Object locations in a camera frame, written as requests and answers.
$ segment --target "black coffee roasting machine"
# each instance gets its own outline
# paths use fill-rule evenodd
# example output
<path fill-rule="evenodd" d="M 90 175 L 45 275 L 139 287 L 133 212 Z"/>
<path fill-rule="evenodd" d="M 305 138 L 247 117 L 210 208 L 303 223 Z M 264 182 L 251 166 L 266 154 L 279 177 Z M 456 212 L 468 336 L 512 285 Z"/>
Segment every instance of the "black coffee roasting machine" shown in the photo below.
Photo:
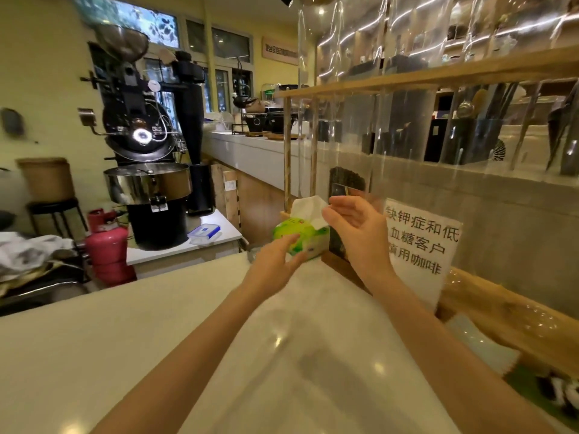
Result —
<path fill-rule="evenodd" d="M 118 167 L 104 171 L 113 202 L 126 205 L 137 246 L 145 250 L 176 247 L 187 239 L 186 217 L 213 212 L 215 197 L 211 169 L 201 161 L 203 137 L 203 69 L 191 56 L 176 51 L 170 62 L 175 83 L 143 79 L 135 62 L 147 53 L 143 33 L 112 24 L 93 25 L 98 44 L 119 61 L 106 76 L 92 72 L 82 81 L 106 90 L 103 126 L 95 130 L 92 109 L 79 108 L 84 126 L 104 136 Z M 181 131 L 173 128 L 155 93 L 172 93 Z M 183 140 L 191 165 L 176 162 Z"/>

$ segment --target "red gas tank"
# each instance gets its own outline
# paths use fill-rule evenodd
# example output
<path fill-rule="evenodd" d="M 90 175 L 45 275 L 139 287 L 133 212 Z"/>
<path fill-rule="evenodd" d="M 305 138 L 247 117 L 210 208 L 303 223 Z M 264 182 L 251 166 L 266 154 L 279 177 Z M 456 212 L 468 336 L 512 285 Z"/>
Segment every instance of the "red gas tank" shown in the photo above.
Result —
<path fill-rule="evenodd" d="M 91 235 L 85 246 L 96 277 L 109 287 L 136 280 L 134 268 L 126 264 L 128 230 L 117 224 L 116 212 L 93 210 L 88 219 Z"/>

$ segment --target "black stool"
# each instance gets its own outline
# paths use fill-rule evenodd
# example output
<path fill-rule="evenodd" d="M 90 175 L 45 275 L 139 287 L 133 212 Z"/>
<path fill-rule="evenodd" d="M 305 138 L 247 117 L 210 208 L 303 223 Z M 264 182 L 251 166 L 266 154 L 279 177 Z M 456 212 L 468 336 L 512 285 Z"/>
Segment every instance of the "black stool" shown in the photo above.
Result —
<path fill-rule="evenodd" d="M 76 198 L 71 198 L 66 201 L 61 201 L 59 203 L 29 203 L 26 204 L 26 210 L 28 211 L 28 216 L 30 217 L 30 222 L 33 225 L 34 233 L 37 236 L 40 236 L 40 232 L 38 231 L 38 225 L 36 220 L 34 219 L 35 215 L 50 215 L 52 216 L 52 221 L 54 222 L 54 227 L 56 231 L 59 233 L 60 236 L 64 237 L 62 230 L 60 229 L 59 221 L 56 218 L 56 213 L 60 213 L 60 217 L 62 218 L 62 223 L 64 224 L 64 228 L 68 233 L 68 237 L 74 240 L 72 237 L 72 232 L 70 226 L 68 225 L 68 221 L 66 216 L 64 216 L 64 212 L 66 210 L 71 210 L 76 208 L 78 215 L 81 217 L 82 224 L 84 226 L 85 231 L 89 231 L 89 227 L 86 225 L 86 221 L 84 220 L 84 216 L 82 216 L 81 208 L 78 205 L 78 200 Z"/>

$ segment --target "green tissue package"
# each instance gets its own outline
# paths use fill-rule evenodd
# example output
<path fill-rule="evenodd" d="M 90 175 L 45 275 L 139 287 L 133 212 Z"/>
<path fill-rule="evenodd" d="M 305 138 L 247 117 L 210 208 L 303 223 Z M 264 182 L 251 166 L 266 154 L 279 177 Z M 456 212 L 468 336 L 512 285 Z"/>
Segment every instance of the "green tissue package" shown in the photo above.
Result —
<path fill-rule="evenodd" d="M 305 250 L 308 253 L 308 259 L 313 259 L 329 248 L 329 227 L 316 230 L 312 224 L 300 218 L 289 218 L 283 221 L 273 229 L 273 238 L 279 239 L 294 233 L 299 233 L 299 239 L 288 251 L 292 256 Z"/>

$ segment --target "display shelf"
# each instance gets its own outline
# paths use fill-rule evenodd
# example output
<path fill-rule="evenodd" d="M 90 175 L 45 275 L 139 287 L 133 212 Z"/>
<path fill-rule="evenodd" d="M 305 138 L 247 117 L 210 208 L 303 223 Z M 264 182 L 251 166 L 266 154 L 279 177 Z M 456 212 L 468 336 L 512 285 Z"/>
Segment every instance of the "display shelf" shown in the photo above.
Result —
<path fill-rule="evenodd" d="M 579 46 L 532 53 L 486 58 L 462 64 L 443 65 L 411 73 L 374 76 L 368 79 L 334 82 L 297 90 L 278 91 L 276 98 L 309 98 L 335 94 L 376 94 L 382 91 L 457 88 L 476 84 L 539 81 L 576 77 Z"/>

